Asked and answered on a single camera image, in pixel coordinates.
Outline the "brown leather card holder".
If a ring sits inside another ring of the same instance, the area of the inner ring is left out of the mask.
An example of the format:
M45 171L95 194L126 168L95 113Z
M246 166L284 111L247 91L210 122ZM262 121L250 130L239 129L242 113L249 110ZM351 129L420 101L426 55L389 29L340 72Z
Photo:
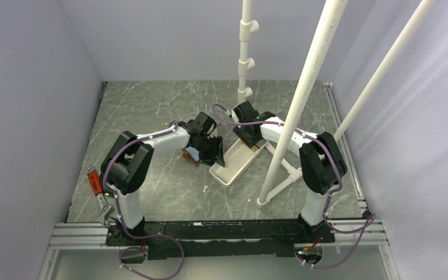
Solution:
M182 157L184 159L189 160L191 163L195 165L202 163L202 160L200 158L200 152L197 149L189 146L183 148L182 151L183 151Z

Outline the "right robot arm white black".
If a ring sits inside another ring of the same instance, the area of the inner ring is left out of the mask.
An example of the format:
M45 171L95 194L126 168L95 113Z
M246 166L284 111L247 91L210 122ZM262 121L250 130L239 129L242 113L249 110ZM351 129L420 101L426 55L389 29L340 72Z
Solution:
M275 114L259 113L249 101L234 107L227 115L237 124L233 132L248 147L261 140L278 142L285 123ZM302 179L308 191L305 204L298 216L298 234L305 242L312 242L328 228L325 219L334 190L338 190L347 172L342 153L329 132L313 134L295 129L288 150L300 159Z

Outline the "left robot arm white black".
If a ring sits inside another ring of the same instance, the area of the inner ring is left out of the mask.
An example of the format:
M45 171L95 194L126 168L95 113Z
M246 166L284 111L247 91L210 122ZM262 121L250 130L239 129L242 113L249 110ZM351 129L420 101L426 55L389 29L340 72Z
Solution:
M168 128L150 134L122 132L101 164L101 183L115 198L117 226L121 237L136 245L145 236L145 217L139 201L152 159L165 152L192 148L197 162L207 166L226 165L223 139L214 136L216 121L200 112L187 122L172 121Z

